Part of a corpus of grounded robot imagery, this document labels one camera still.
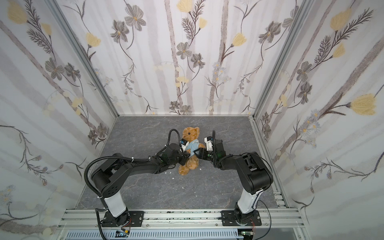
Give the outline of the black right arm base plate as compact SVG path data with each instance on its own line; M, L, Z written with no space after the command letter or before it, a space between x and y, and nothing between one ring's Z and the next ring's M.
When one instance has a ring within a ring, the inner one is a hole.
M224 227L258 227L262 225L260 214L255 210L247 214L241 213L240 210L221 211L220 220Z

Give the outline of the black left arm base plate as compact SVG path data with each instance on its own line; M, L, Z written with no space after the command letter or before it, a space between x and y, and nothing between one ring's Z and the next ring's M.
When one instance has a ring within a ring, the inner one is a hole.
M144 211L125 211L114 217L107 211L101 220L102 227L141 227L144 220Z

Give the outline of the light blue teddy hoodie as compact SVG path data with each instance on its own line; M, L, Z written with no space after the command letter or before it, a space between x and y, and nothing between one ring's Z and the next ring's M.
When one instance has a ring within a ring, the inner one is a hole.
M192 142L189 143L189 145L186 147L184 152L187 152L190 154L190 157L195 155L195 151L197 151L200 147L200 142L199 140L193 140Z

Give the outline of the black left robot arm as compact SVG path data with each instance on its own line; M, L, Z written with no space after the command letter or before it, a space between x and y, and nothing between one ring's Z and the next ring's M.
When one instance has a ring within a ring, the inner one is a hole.
M91 161L84 172L86 185L102 201L113 218L128 213L121 188L128 177L140 174L160 174L176 164L185 164L190 153L178 144L169 144L156 155L147 158L128 158L120 154Z

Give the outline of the brown teddy bear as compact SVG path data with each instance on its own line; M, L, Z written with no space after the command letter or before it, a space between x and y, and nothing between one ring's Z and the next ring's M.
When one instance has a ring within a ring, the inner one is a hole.
M190 170L195 170L199 166L199 158L195 154L195 151L199 149L205 149L206 147L198 140L200 135L199 127L187 127L183 130L183 140L188 142L185 148L185 152L189 154L189 157L184 165L180 164L178 173L181 176L185 176Z

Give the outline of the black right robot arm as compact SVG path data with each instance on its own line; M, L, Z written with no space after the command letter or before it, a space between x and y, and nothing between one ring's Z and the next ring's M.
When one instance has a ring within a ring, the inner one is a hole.
M235 170L243 186L243 192L236 203L236 211L248 215L256 210L261 194L274 182L273 175L264 159L257 152L226 154L222 141L209 141L208 148L198 148L193 153L201 160L211 162L222 171Z

